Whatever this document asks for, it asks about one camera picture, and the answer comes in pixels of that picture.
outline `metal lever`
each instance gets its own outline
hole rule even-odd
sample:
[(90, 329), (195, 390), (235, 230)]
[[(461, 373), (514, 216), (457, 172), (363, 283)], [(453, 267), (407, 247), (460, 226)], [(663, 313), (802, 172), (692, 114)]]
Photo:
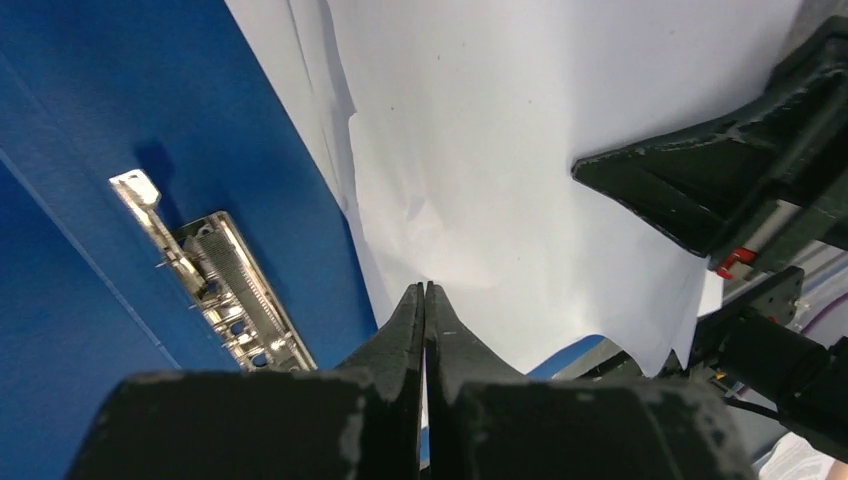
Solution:
[(243, 369), (316, 368), (227, 212), (172, 234), (156, 214), (161, 194), (144, 171), (131, 170), (109, 183)]

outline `silver metal mechanism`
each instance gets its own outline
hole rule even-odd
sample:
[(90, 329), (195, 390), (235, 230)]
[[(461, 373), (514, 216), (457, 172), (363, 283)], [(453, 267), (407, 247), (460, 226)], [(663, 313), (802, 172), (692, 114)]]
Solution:
[(243, 369), (316, 368), (227, 212), (172, 233), (156, 214), (161, 195), (144, 171), (131, 170), (109, 183)]

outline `white paper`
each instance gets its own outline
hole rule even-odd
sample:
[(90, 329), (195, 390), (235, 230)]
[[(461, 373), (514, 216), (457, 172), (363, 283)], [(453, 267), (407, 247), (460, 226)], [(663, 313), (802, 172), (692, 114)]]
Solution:
[(590, 334), (648, 374), (688, 356), (705, 261), (569, 169), (756, 97), (798, 0), (293, 0), (273, 28), (271, 3), (228, 0), (348, 216), (378, 322), (432, 279), (521, 371)]
[(833, 458), (820, 453), (803, 438), (788, 433), (781, 438), (760, 469), (760, 480), (825, 480)]

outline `red component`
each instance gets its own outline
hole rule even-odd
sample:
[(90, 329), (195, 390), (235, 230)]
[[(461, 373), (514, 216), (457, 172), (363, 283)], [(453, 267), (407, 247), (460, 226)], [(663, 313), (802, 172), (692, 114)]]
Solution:
[(757, 258), (757, 252), (748, 250), (747, 248), (737, 248), (721, 262), (721, 265), (716, 269), (716, 273), (721, 278), (733, 280), (733, 274), (730, 273), (730, 269), (739, 262), (749, 265), (755, 258)]

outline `black cable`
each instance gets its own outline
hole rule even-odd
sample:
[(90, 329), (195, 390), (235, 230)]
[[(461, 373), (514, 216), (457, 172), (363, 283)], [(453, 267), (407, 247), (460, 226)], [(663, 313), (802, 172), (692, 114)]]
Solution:
[(724, 404), (728, 407), (738, 408), (740, 410), (747, 410), (751, 413), (756, 413), (757, 415), (762, 415), (763, 417), (770, 418), (772, 420), (777, 420), (778, 422), (783, 419), (780, 413), (775, 412), (774, 410), (768, 409), (762, 405), (757, 405), (756, 403), (746, 402), (745, 400), (739, 400), (738, 398), (725, 397)]

